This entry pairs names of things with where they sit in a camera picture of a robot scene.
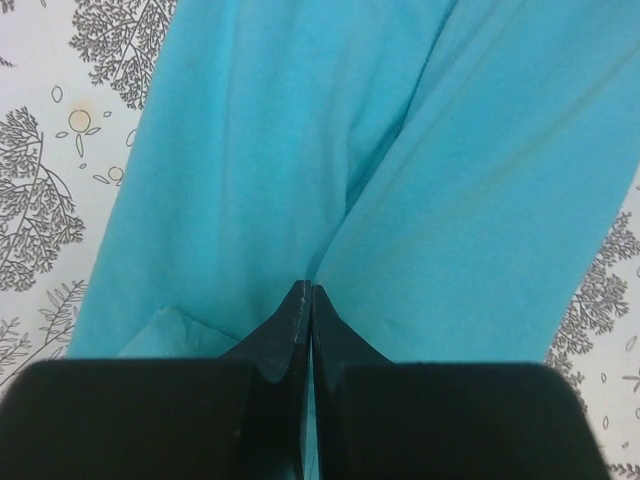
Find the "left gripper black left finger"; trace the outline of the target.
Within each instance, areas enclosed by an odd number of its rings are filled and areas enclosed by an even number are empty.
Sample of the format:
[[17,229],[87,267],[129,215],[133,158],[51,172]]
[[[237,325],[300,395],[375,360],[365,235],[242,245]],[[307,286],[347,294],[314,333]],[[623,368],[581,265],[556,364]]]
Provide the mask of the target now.
[[312,286],[217,358],[48,360],[1,403],[5,479],[300,479]]

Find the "teal t shirt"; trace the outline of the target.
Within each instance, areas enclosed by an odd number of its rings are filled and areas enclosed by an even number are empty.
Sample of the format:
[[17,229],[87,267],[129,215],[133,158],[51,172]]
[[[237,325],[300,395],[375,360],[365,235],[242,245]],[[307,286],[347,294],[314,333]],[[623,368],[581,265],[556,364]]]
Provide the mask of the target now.
[[635,1],[181,1],[67,355],[220,355],[310,280],[390,359],[541,361],[638,164]]

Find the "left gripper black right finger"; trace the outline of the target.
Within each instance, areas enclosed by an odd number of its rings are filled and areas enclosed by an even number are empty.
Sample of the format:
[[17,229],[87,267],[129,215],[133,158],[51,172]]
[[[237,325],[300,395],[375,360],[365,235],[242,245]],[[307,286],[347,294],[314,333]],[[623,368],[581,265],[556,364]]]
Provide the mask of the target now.
[[323,479],[605,479],[564,378],[535,363],[395,363],[316,287],[311,307]]

